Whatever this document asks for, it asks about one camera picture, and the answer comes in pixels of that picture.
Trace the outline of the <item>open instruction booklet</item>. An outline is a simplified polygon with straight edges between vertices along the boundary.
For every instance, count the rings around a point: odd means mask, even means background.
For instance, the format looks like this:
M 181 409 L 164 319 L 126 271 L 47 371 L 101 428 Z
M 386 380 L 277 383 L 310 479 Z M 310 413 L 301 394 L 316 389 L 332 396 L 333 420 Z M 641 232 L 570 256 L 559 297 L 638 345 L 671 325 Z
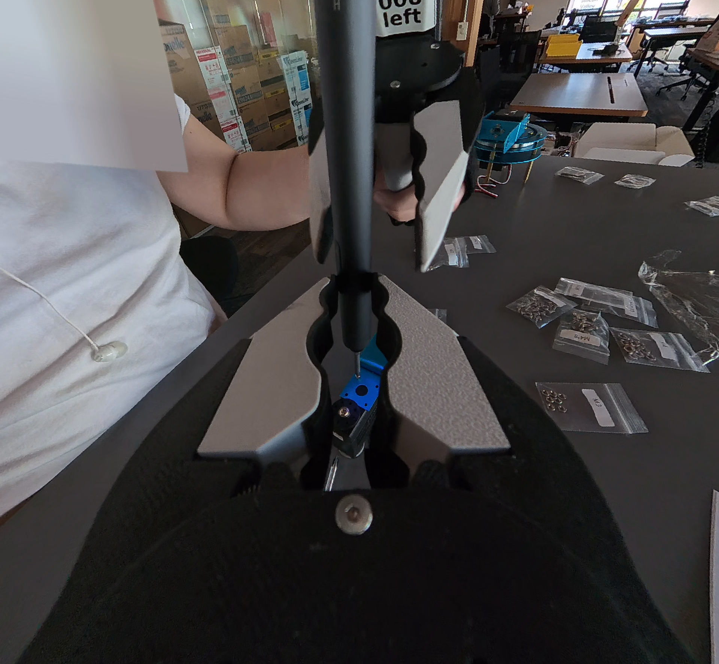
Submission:
M 718 663 L 718 490 L 712 492 L 708 555 L 710 662 Z

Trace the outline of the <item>person's left forearm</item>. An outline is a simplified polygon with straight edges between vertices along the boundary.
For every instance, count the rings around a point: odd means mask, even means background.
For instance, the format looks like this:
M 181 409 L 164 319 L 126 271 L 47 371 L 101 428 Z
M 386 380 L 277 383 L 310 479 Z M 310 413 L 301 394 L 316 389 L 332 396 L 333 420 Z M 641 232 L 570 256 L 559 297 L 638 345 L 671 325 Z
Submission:
M 270 231 L 310 216 L 307 146 L 239 154 L 191 115 L 186 173 L 157 172 L 172 204 L 228 230 Z

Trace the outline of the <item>blue metal bracket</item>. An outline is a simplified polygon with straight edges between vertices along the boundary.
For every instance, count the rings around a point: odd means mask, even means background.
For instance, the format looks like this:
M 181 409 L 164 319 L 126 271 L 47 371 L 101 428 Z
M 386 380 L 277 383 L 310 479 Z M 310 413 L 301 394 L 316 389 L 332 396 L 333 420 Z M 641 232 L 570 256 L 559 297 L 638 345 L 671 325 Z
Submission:
M 370 411 L 379 396 L 382 373 L 388 364 L 387 358 L 377 346 L 376 336 L 372 337 L 360 353 L 359 364 L 359 377 L 354 374 L 350 377 L 342 388 L 340 397 L 353 401 L 365 411 Z

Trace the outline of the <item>blue round turntable base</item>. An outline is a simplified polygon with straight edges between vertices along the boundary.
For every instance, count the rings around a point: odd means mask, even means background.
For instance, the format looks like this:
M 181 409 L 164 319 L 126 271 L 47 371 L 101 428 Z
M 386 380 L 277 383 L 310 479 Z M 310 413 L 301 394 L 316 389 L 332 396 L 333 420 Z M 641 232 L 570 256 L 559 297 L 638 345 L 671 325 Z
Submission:
M 528 181 L 533 163 L 541 156 L 548 132 L 530 122 L 528 112 L 501 110 L 489 112 L 474 139 L 473 151 L 485 173 L 479 177 L 481 185 L 495 185 L 493 170 L 525 164 L 524 184 Z

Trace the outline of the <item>zip bag of small nuts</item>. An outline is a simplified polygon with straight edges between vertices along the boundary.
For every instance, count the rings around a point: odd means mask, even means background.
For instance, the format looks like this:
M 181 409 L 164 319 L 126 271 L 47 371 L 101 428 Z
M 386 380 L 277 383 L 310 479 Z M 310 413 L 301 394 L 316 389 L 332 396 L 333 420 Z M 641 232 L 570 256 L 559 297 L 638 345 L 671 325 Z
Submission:
M 535 383 L 541 404 L 565 432 L 648 433 L 642 417 L 619 383 Z

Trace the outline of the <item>wood-edged office desk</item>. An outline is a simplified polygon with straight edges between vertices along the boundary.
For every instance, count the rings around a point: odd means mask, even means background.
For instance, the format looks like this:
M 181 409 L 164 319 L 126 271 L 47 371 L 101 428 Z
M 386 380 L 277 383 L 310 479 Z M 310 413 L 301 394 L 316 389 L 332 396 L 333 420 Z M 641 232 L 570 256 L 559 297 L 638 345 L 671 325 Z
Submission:
M 537 65 L 560 69 L 586 69 L 600 66 L 621 66 L 633 60 L 632 53 L 623 43 L 579 43 L 567 54 L 551 57 L 542 54 Z
M 539 114 L 644 117 L 648 107 L 632 74 L 532 74 L 510 106 Z

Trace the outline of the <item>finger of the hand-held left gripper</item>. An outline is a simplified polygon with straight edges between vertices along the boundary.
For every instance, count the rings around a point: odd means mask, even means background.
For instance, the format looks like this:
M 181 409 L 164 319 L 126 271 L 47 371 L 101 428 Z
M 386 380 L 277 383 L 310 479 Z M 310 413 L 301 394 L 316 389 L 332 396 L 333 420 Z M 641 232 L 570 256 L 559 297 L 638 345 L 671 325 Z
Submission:
M 327 137 L 322 113 L 313 113 L 310 116 L 308 147 L 310 238 L 313 256 L 319 264 L 323 264 L 334 242 L 334 223 L 331 213 Z
M 458 100 L 434 102 L 414 115 L 410 151 L 417 198 L 416 269 L 424 273 L 445 237 L 469 161 Z

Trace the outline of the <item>long clear zip bag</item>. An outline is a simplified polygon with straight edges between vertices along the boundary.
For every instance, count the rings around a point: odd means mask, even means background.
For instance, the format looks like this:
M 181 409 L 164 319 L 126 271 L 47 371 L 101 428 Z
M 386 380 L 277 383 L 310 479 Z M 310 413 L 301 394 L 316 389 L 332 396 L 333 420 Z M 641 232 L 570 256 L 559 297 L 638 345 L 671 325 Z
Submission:
M 634 295 L 625 295 L 620 300 L 616 305 L 608 305 L 611 313 L 654 329 L 658 328 L 656 312 L 650 301 Z
M 566 297 L 622 309 L 624 309 L 626 301 L 634 297 L 631 291 L 613 289 L 563 277 L 559 279 L 554 291 Z

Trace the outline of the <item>black office chair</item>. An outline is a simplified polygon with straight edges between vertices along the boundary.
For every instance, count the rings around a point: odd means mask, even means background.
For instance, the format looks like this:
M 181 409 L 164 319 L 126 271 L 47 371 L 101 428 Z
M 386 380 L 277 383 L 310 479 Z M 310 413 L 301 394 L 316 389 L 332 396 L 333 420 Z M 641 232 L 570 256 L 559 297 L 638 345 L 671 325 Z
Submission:
M 180 256 L 204 285 L 222 311 L 232 313 L 232 293 L 239 274 L 239 257 L 231 239 L 222 236 L 188 238 L 181 242 Z

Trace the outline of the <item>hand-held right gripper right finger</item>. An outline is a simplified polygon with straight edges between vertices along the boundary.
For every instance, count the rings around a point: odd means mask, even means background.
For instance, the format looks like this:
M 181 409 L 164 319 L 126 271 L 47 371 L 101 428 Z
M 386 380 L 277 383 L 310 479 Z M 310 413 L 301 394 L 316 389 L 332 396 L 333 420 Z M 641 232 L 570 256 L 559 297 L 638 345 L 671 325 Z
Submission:
M 388 277 L 384 313 L 399 331 L 388 364 L 389 405 L 397 417 L 391 448 L 408 466 L 461 455 L 503 453 L 510 444 L 457 334 Z

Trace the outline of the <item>zip bag of metal rings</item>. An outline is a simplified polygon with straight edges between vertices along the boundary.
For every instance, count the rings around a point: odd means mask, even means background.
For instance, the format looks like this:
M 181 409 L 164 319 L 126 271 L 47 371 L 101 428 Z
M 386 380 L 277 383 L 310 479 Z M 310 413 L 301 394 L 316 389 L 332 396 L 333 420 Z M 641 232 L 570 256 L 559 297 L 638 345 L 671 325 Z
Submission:
M 611 327 L 610 332 L 628 363 L 687 372 L 710 372 L 681 334 L 617 327 Z

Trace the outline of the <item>dark grey desk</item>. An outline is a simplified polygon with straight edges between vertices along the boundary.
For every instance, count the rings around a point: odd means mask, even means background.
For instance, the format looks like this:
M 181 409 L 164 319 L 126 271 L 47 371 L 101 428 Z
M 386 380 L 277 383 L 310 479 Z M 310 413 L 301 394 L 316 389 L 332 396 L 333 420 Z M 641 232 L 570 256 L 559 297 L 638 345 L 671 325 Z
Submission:
M 498 199 L 473 195 L 453 216 L 452 236 L 485 234 L 496 247 L 467 269 L 413 270 L 410 228 L 373 222 L 373 264 L 425 307 L 445 308 L 467 336 L 535 400 L 535 383 L 618 382 L 648 434 L 568 433 L 602 489 L 653 600 L 698 662 L 710 661 L 710 518 L 718 489 L 718 363 L 693 373 L 626 363 L 602 366 L 552 349 L 554 326 L 536 329 L 506 309 L 534 286 L 565 276 L 648 297 L 638 270 L 660 252 L 681 251 L 684 272 L 718 269 L 718 219 L 685 207 L 718 191 L 712 169 L 642 166 L 643 190 L 615 184 L 617 163 L 589 186 L 557 177 L 545 157 L 526 185 L 514 174 Z M 316 283 L 305 250 L 152 392 L 1 526 L 1 662 L 14 663 L 60 595 L 101 503 L 152 426 L 232 345 L 254 333 Z

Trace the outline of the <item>black electric screwdriver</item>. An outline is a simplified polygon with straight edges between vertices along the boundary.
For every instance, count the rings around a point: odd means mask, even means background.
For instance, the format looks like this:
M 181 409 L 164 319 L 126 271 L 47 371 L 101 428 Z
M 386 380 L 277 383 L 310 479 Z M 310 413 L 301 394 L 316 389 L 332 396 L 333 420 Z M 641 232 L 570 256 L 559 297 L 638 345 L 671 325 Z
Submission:
M 376 0 L 313 0 L 319 54 L 337 291 L 345 346 L 355 357 L 371 338 Z

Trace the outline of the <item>person's white shirt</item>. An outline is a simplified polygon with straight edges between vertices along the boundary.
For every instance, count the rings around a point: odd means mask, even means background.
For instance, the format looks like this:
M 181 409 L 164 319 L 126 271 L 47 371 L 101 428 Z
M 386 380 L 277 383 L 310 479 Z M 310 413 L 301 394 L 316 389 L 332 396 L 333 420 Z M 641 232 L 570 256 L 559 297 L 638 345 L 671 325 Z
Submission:
M 19 507 L 130 411 L 227 316 L 180 256 L 157 174 L 1 161 L 1 515 Z

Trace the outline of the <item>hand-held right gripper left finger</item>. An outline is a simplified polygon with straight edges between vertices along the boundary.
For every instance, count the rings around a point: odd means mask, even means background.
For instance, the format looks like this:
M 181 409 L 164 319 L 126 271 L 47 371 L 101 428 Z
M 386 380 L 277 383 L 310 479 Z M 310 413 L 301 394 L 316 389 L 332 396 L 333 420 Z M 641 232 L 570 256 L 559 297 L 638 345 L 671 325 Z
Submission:
M 323 277 L 250 338 L 228 390 L 197 448 L 205 459 L 245 458 L 302 469 L 310 460 L 306 424 L 321 401 L 310 358 L 310 327 L 325 313 Z

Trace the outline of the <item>person's left hand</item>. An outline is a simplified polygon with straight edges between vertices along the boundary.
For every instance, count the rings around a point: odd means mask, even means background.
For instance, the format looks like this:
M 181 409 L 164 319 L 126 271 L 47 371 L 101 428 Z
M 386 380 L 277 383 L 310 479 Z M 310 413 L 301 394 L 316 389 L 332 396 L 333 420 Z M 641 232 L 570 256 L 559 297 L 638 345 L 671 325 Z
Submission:
M 418 200 L 414 184 L 399 191 L 377 184 L 374 187 L 373 201 L 395 225 L 411 226 L 416 219 Z

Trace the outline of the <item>zip bag of short screws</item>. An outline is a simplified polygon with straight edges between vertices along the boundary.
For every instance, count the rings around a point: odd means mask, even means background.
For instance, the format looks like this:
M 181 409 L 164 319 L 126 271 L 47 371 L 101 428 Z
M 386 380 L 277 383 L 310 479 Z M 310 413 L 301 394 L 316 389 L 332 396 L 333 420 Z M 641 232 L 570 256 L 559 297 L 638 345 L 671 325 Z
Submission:
M 559 318 L 553 349 L 607 365 L 609 327 L 600 312 L 572 309 Z

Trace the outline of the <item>white open cardboard box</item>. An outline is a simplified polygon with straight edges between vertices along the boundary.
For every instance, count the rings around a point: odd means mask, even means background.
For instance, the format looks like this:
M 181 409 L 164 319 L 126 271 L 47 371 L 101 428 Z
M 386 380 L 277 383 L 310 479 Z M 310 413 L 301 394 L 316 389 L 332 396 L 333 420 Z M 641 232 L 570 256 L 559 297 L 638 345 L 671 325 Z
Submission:
M 575 158 L 680 167 L 695 159 L 685 134 L 653 123 L 596 122 L 582 135 Z

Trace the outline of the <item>crumpled clear plastic wrap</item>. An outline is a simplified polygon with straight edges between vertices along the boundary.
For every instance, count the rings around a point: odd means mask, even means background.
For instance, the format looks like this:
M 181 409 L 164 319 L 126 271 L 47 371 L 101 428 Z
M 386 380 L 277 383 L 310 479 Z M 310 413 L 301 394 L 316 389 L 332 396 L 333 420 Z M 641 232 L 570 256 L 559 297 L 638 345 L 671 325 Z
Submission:
M 674 267 L 682 256 L 665 249 L 647 258 L 638 277 L 680 325 L 705 347 L 698 356 L 706 365 L 718 361 L 718 271 L 687 272 Z

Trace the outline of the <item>zip bag of silver screws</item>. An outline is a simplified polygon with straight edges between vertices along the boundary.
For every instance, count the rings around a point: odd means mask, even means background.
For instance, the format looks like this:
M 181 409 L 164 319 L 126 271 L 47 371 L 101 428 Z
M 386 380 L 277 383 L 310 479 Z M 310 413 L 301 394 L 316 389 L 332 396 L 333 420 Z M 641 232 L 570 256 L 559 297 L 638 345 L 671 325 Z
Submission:
M 537 286 L 506 308 L 531 321 L 541 329 L 577 307 L 577 303 L 545 286 Z

